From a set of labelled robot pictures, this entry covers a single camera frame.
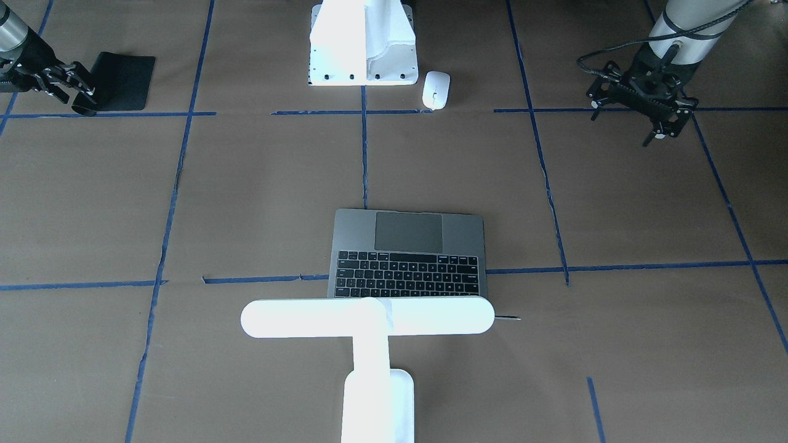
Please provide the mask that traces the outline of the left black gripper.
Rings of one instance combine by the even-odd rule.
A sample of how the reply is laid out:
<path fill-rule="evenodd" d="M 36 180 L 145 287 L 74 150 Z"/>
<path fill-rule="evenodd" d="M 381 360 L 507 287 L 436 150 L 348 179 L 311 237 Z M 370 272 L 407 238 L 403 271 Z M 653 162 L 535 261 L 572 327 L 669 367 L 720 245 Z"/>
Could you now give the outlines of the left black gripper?
<path fill-rule="evenodd" d="M 622 70 L 614 61 L 608 61 L 602 70 L 591 70 L 596 76 L 586 92 L 594 108 L 591 121 L 597 120 L 604 106 L 622 104 L 652 122 L 644 148 L 654 140 L 680 135 L 699 104 L 697 98 L 681 92 L 699 64 L 675 63 L 680 51 L 681 45 L 672 43 L 663 56 L 658 56 L 644 43 L 628 70 Z"/>

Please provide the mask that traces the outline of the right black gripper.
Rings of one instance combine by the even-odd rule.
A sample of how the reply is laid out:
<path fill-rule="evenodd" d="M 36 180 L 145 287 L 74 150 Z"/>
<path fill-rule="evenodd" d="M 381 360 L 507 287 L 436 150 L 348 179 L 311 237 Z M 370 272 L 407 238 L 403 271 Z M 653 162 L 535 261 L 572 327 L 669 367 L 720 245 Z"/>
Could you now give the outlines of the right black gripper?
<path fill-rule="evenodd" d="M 2 93 L 45 92 L 67 105 L 70 96 L 60 87 L 77 90 L 71 107 L 97 108 L 95 79 L 79 63 L 67 65 L 37 34 L 2 34 Z"/>

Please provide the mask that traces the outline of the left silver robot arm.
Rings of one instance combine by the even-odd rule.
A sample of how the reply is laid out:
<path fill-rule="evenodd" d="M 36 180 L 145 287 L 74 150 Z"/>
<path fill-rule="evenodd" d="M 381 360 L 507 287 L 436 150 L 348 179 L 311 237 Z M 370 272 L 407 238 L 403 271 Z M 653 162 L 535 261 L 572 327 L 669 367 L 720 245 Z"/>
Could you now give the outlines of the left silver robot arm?
<path fill-rule="evenodd" d="M 648 117 L 653 128 L 643 146 L 654 138 L 677 137 L 699 101 L 682 93 L 701 62 L 735 17 L 751 1 L 669 1 L 647 38 L 625 42 L 580 56 L 579 68 L 595 76 L 586 95 L 596 120 L 604 106 L 620 104 Z M 638 45 L 626 70 L 614 61 L 589 68 L 594 56 Z"/>

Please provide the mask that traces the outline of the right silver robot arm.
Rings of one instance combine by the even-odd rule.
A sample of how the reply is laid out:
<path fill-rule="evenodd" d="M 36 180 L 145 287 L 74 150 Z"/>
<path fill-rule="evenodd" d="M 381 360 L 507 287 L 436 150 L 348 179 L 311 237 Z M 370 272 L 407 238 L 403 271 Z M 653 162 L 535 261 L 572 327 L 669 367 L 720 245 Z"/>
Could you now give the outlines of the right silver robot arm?
<path fill-rule="evenodd" d="M 351 113 L 308 79 L 317 1 L 2 2 L 2 133 L 32 119 Z"/>

